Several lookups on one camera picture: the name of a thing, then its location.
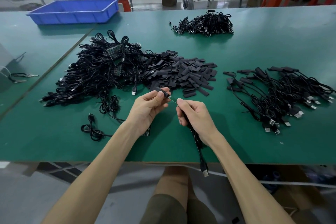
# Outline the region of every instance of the green table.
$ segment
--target green table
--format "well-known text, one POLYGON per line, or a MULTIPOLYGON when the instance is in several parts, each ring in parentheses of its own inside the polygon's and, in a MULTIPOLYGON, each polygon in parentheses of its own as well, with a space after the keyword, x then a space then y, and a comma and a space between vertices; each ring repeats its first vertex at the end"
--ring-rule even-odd
MULTIPOLYGON (((144 50, 178 51, 184 57, 205 58, 215 62, 219 73, 214 90, 208 97, 198 94, 190 99, 206 103, 221 133, 245 163, 335 164, 334 125, 336 103, 322 104, 317 110, 303 108, 300 119, 290 118, 292 127, 282 128, 275 136, 266 133, 233 94, 226 90, 223 71, 254 69, 260 66, 291 66, 336 87, 336 6, 223 9, 232 15, 234 35, 176 35, 169 21, 204 14, 205 10, 176 10, 116 14, 108 24, 98 25, 84 43, 97 32, 106 36, 111 29, 117 39, 129 36, 144 50)), ((77 50, 70 53, 46 78, 21 100, 1 121, 0 160, 10 161, 92 161, 104 147, 80 131, 93 113, 97 127, 113 133, 118 123, 99 113, 99 104, 91 99, 67 107, 42 107, 38 102, 47 91, 55 90, 55 82, 67 66, 76 61, 77 50)), ((135 99, 129 90, 113 90, 120 97, 118 117, 126 118, 135 99)), ((144 94, 148 90, 138 90, 144 94)), ((182 91, 173 93, 182 97, 182 91)), ((198 153, 190 131, 179 125, 174 103, 152 124, 151 135, 141 137, 132 148, 127 161, 198 162, 198 153)), ((208 162, 218 162, 206 148, 208 162)))
POLYGON ((31 73, 39 77, 16 77, 26 79, 27 82, 12 84, 0 74, 0 116, 94 27, 94 24, 37 26, 26 14, 27 12, 0 13, 0 44, 13 58, 7 65, 11 73, 31 73))

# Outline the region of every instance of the blue crate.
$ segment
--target blue crate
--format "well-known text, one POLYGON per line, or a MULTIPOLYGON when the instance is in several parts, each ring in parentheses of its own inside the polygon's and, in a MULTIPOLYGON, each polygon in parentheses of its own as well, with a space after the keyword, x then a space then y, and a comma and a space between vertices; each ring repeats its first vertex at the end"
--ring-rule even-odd
POLYGON ((27 16, 37 25, 104 23, 118 9, 118 0, 56 0, 27 16))

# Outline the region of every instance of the storage box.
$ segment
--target storage box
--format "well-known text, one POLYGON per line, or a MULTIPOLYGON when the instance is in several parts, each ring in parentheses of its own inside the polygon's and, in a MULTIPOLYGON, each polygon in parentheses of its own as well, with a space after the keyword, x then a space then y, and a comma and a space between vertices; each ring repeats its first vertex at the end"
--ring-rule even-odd
POLYGON ((162 0, 162 5, 163 6, 175 6, 177 0, 162 0))
POLYGON ((56 0, 27 14, 37 25, 104 23, 118 11, 118 0, 56 0))

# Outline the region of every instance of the thigh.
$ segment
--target thigh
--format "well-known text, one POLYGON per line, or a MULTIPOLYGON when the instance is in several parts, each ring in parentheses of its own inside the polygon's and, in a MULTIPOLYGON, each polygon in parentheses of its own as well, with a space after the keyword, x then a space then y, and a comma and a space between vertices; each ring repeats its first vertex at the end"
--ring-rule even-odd
POLYGON ((215 215, 198 199, 190 199, 187 204, 188 224, 217 224, 215 215))
POLYGON ((187 213, 181 203, 166 194, 155 194, 147 204, 140 224, 187 224, 187 213))

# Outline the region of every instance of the brown box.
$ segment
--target brown box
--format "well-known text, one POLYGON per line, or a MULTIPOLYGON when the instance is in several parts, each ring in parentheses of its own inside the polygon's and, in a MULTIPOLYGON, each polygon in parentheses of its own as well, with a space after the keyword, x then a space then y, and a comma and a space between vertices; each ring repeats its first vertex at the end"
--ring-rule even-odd
POLYGON ((163 6, 175 6, 176 5, 177 0, 162 0, 162 5, 163 6))

